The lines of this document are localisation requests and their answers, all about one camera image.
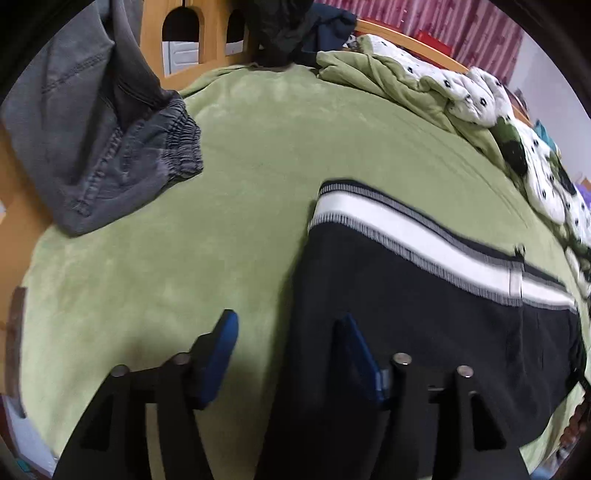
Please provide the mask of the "black pants with white stripes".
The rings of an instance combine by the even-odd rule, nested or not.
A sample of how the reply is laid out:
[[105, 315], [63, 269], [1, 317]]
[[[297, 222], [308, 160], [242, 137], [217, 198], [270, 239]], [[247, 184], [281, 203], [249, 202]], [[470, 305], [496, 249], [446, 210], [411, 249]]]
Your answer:
[[536, 440], [587, 354], [564, 284], [351, 179], [322, 183], [294, 300], [259, 479], [367, 479], [377, 414], [353, 371], [342, 320], [386, 369], [473, 368], [518, 448]]

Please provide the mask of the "green plush bed blanket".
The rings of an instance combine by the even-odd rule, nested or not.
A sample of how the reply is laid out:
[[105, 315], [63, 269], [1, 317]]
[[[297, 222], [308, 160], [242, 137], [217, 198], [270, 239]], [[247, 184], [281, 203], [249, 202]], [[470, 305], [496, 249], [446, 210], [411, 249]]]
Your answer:
[[21, 395], [60, 454], [109, 370], [161, 364], [238, 312], [221, 394], [197, 416], [218, 479], [249, 479], [290, 312], [290, 274], [322, 182], [353, 178], [470, 239], [526, 249], [576, 289], [563, 249], [512, 181], [462, 137], [301, 66], [238, 68], [185, 100], [204, 171], [102, 229], [39, 240], [25, 277]]

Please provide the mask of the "grey denim jeans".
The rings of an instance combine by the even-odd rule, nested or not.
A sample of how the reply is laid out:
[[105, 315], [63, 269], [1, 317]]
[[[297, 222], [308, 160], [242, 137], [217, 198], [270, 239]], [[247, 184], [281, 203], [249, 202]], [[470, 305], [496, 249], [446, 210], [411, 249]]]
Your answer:
[[200, 128], [140, 48], [140, 1], [94, 1], [37, 53], [1, 107], [13, 150], [71, 236], [204, 168]]

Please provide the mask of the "red box by curtain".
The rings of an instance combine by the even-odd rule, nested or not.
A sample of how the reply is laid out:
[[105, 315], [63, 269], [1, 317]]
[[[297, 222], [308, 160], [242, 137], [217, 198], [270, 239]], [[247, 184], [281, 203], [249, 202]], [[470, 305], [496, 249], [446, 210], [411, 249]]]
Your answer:
[[445, 44], [444, 42], [438, 40], [434, 36], [432, 36], [429, 32], [425, 30], [419, 30], [416, 39], [431, 48], [438, 50], [439, 52], [447, 55], [452, 56], [452, 47]]

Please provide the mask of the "pink patterned curtain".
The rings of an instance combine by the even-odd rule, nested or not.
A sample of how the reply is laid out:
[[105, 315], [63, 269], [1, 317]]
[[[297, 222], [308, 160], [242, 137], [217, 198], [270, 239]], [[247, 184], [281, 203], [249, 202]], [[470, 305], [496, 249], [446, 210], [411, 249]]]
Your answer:
[[328, 0], [363, 20], [405, 35], [425, 33], [451, 48], [451, 57], [507, 83], [524, 37], [522, 28], [487, 0]]

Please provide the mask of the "dark blue garment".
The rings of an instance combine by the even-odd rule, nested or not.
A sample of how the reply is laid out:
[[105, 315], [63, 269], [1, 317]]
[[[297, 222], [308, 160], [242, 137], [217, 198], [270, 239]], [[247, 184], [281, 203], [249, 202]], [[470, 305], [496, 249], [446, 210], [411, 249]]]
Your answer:
[[311, 5], [311, 27], [305, 31], [304, 52], [341, 50], [356, 30], [356, 15], [324, 3]]

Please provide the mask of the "black garment on headboard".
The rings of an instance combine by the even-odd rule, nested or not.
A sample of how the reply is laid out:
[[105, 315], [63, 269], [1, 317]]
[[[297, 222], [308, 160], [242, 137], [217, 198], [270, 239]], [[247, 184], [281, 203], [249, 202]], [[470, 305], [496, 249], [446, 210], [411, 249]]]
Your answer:
[[257, 42], [253, 59], [263, 67], [283, 67], [296, 60], [304, 37], [315, 23], [312, 0], [245, 1], [245, 20]]

